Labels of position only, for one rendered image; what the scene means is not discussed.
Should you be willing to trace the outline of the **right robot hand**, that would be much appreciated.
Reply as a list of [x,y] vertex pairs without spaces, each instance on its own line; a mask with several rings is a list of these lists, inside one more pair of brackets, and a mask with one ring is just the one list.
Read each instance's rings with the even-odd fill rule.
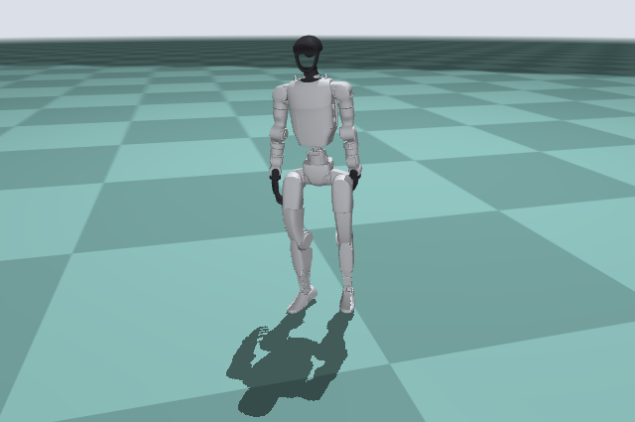
[[276,197],[276,201],[278,204],[280,204],[281,206],[283,205],[283,200],[282,200],[282,196],[279,194],[279,184],[278,181],[281,179],[281,175],[279,174],[279,170],[278,169],[273,169],[272,170],[272,176],[270,176],[270,180],[272,180],[272,189],[273,189],[273,193]]

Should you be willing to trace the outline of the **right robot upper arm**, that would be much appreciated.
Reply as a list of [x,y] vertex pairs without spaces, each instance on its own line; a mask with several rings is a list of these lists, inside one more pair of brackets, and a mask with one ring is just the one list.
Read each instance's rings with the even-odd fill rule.
[[289,131],[286,128],[288,118],[288,83],[277,86],[273,90],[273,116],[275,125],[272,126],[270,137],[273,140],[284,141],[288,138]]

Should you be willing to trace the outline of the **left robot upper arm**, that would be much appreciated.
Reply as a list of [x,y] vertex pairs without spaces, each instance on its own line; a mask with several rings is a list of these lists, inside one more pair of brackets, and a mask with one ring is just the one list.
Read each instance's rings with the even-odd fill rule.
[[346,81],[332,81],[330,86],[333,96],[339,100],[338,108],[342,122],[342,126],[339,127],[340,139],[343,141],[354,140],[353,88],[351,84]]

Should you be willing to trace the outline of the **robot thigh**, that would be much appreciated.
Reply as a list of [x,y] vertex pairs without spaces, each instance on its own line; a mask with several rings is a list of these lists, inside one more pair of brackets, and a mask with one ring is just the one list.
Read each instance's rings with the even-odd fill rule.
[[336,224],[335,243],[338,247],[341,243],[350,245],[352,242],[352,188],[353,180],[348,172],[331,170],[331,200]]
[[283,181],[282,214],[290,240],[298,248],[307,249],[313,241],[313,234],[304,229],[304,172],[303,168],[289,172]]

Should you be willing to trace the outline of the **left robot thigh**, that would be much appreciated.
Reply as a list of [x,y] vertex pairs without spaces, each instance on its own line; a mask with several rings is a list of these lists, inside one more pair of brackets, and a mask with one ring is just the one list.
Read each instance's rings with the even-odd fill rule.
[[335,243],[338,247],[341,243],[350,245],[352,242],[352,188],[353,180],[348,172],[331,170],[331,200],[336,224]]

